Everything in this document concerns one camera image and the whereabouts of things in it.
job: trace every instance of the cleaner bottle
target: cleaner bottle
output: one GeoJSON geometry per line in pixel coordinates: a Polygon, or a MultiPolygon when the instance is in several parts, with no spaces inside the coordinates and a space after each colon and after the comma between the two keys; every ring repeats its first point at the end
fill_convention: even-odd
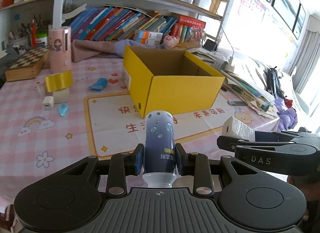
{"type": "Polygon", "coordinates": [[[143,180],[149,188],[171,188],[177,178],[173,117],[166,111],[146,116],[143,180]]]}

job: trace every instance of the chessboard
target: chessboard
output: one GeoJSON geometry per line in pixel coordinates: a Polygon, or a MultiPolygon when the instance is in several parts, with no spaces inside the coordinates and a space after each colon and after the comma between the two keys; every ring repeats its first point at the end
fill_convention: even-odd
{"type": "Polygon", "coordinates": [[[49,57],[49,47],[43,46],[27,51],[6,72],[7,81],[35,78],[49,57]]]}

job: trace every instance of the open cardboard box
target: open cardboard box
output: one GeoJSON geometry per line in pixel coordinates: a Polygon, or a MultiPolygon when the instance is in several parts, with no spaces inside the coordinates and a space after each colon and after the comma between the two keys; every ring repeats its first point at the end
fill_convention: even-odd
{"type": "Polygon", "coordinates": [[[145,118],[210,108],[225,77],[187,51],[127,46],[122,78],[145,118]]]}

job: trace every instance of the white jar with green lid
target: white jar with green lid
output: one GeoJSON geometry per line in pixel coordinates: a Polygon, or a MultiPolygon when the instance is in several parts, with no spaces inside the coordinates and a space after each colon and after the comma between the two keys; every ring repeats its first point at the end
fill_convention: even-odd
{"type": "Polygon", "coordinates": [[[36,44],[37,47],[47,46],[48,45],[48,33],[39,32],[36,34],[36,44]]]}

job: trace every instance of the cartoon girl illustration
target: cartoon girl illustration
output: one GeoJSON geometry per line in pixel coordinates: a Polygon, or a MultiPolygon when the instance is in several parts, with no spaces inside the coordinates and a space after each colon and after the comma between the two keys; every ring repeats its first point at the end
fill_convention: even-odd
{"type": "Polygon", "coordinates": [[[55,41],[54,41],[54,50],[55,51],[57,51],[57,52],[59,52],[60,50],[61,50],[61,45],[62,45],[62,43],[61,43],[61,39],[56,39],[55,41]]]}
{"type": "Polygon", "coordinates": [[[250,115],[242,112],[241,109],[238,107],[236,108],[236,111],[235,111],[235,118],[237,118],[239,121],[243,122],[246,125],[251,124],[252,121],[254,120],[250,115]]]}

